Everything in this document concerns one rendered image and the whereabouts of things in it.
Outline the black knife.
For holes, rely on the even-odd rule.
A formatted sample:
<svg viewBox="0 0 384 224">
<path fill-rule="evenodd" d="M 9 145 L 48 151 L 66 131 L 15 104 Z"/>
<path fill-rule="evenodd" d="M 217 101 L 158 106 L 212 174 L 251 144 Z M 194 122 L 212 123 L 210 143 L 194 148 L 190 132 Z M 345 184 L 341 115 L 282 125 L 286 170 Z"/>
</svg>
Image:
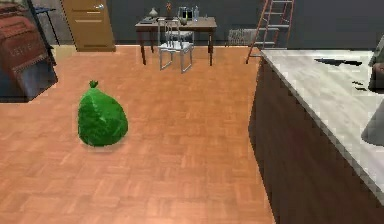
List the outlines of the black knife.
<svg viewBox="0 0 384 224">
<path fill-rule="evenodd" d="M 320 63 L 333 65 L 333 66 L 340 66 L 341 64 L 354 65 L 354 66 L 362 65 L 362 62 L 353 61 L 353 60 L 340 60 L 340 59 L 327 59 L 327 58 L 318 58 L 314 60 Z"/>
</svg>

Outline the grey slatted crate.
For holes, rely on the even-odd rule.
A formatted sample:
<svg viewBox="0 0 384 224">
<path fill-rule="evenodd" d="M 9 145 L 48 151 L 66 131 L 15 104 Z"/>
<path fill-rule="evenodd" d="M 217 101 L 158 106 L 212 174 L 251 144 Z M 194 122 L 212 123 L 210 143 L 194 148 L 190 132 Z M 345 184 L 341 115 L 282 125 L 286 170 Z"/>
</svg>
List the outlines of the grey slatted crate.
<svg viewBox="0 0 384 224">
<path fill-rule="evenodd" d="M 250 46 L 253 39 L 257 39 L 259 34 L 256 29 L 230 29 L 227 36 L 228 46 Z"/>
</svg>

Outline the green tied garbage bag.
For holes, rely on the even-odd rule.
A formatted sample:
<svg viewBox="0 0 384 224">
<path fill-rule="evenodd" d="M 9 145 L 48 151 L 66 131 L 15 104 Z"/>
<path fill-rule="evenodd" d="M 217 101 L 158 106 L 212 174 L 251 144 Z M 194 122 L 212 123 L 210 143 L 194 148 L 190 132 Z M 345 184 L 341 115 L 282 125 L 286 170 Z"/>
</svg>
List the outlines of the green tied garbage bag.
<svg viewBox="0 0 384 224">
<path fill-rule="evenodd" d="M 77 112 L 79 138 L 87 145 L 104 147 L 119 142 L 128 132 L 129 124 L 120 103 L 98 88 L 91 80 L 82 95 Z"/>
</svg>

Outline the dark counter with marble top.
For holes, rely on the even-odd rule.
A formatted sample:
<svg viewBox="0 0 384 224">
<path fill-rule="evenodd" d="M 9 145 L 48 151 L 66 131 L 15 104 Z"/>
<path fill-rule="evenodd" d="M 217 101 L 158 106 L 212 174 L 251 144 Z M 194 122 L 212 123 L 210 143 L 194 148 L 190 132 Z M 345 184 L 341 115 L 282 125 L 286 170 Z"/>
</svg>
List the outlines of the dark counter with marble top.
<svg viewBox="0 0 384 224">
<path fill-rule="evenodd" d="M 371 56 L 262 51 L 248 132 L 276 224 L 384 224 L 384 147 L 361 138 L 384 100 Z"/>
</svg>

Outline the tan wooden door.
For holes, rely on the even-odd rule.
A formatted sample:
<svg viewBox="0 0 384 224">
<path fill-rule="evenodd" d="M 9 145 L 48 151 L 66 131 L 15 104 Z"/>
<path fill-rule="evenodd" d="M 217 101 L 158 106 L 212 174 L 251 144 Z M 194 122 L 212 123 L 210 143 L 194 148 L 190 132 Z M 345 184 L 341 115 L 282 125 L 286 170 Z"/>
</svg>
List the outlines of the tan wooden door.
<svg viewBox="0 0 384 224">
<path fill-rule="evenodd" d="M 115 40 L 106 0 L 60 0 L 78 52 L 114 52 Z M 95 9 L 103 4 L 104 9 Z"/>
</svg>

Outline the brown wooden table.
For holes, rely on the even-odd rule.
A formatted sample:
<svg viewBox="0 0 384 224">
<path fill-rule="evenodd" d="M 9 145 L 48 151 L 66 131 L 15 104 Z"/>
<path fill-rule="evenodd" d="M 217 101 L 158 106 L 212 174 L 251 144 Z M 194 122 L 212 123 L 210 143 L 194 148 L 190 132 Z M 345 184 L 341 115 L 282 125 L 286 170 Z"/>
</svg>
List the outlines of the brown wooden table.
<svg viewBox="0 0 384 224">
<path fill-rule="evenodd" d="M 181 31 L 194 31 L 194 32 L 207 32 L 208 33 L 208 53 L 209 53 L 209 63 L 213 63 L 213 37 L 215 34 L 217 28 L 216 20 L 214 17 L 199 17 L 197 22 L 194 21 L 188 21 L 185 26 L 181 26 Z M 150 46 L 154 46 L 155 36 L 154 34 L 158 33 L 159 31 L 163 31 L 163 28 L 158 28 L 158 23 L 153 22 L 152 24 L 141 24 L 137 23 L 135 25 L 136 34 L 138 38 L 138 42 L 140 44 L 140 50 L 141 50 L 141 56 L 142 56 L 142 63 L 146 64 L 146 56 L 145 56 L 145 49 L 144 49 L 144 38 L 143 33 L 149 33 L 149 40 L 150 40 Z"/>
</svg>

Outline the dark grey appliance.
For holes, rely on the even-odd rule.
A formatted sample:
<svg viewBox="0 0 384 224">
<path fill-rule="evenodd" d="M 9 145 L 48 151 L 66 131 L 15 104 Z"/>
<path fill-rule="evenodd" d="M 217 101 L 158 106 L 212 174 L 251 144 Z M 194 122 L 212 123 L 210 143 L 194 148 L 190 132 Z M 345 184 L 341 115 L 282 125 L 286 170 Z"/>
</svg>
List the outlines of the dark grey appliance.
<svg viewBox="0 0 384 224">
<path fill-rule="evenodd" d="M 376 93 L 384 93 L 384 34 L 376 46 L 369 62 L 372 68 L 368 89 Z"/>
</svg>

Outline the white metal chair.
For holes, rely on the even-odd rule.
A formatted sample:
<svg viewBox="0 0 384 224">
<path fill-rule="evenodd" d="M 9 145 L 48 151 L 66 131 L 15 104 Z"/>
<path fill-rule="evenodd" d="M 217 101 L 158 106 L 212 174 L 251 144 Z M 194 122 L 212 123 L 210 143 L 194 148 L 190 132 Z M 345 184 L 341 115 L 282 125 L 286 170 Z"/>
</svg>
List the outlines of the white metal chair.
<svg viewBox="0 0 384 224">
<path fill-rule="evenodd" d="M 193 64 L 194 32 L 182 31 L 178 18 L 158 19 L 159 68 L 164 70 L 173 62 L 176 53 L 180 56 L 181 73 L 187 72 Z"/>
</svg>

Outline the black framed box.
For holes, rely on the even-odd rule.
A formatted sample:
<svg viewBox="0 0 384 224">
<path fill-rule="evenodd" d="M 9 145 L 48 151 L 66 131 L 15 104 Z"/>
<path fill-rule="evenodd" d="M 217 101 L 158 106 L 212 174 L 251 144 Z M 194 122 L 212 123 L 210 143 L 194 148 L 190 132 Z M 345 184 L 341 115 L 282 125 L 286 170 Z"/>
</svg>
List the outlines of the black framed box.
<svg viewBox="0 0 384 224">
<path fill-rule="evenodd" d="M 193 19 L 193 10 L 191 7 L 179 7 L 178 8 L 178 17 L 192 20 Z"/>
</svg>

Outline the red wooden ladder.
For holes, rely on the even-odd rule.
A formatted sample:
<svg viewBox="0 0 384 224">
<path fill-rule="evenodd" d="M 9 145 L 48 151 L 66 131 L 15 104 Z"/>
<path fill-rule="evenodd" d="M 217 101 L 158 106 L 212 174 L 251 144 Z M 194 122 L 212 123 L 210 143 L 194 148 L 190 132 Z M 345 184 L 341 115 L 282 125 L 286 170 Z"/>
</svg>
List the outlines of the red wooden ladder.
<svg viewBox="0 0 384 224">
<path fill-rule="evenodd" d="M 253 35 L 245 63 L 260 57 L 253 50 L 286 49 L 290 38 L 295 0 L 264 0 L 256 32 Z"/>
</svg>

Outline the grey cone shape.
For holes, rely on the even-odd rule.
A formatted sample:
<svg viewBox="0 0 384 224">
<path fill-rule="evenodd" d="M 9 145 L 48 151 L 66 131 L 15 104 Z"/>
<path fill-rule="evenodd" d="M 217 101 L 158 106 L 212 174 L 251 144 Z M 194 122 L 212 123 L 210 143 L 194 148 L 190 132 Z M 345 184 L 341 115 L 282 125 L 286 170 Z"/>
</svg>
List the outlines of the grey cone shape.
<svg viewBox="0 0 384 224">
<path fill-rule="evenodd" d="M 369 144 L 384 147 L 384 100 L 367 123 L 361 138 Z"/>
</svg>

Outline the black thin stand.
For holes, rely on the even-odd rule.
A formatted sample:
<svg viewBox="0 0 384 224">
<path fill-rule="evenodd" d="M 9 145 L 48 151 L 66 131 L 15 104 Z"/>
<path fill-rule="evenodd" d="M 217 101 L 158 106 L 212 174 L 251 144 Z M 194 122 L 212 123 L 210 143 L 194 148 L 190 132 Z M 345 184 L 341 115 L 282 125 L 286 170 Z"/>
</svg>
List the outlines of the black thin stand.
<svg viewBox="0 0 384 224">
<path fill-rule="evenodd" d="M 60 41 L 58 39 L 56 30 L 55 30 L 54 25 L 53 25 L 52 20 L 51 20 L 51 16 L 49 14 L 50 12 L 56 11 L 56 8 L 48 8 L 48 7 L 40 7 L 40 6 L 38 6 L 38 7 L 34 7 L 34 9 L 35 9 L 36 14 L 45 14 L 46 15 L 46 17 L 48 19 L 48 22 L 50 24 L 51 30 L 53 32 L 55 41 L 56 41 L 57 45 L 60 46 Z"/>
</svg>

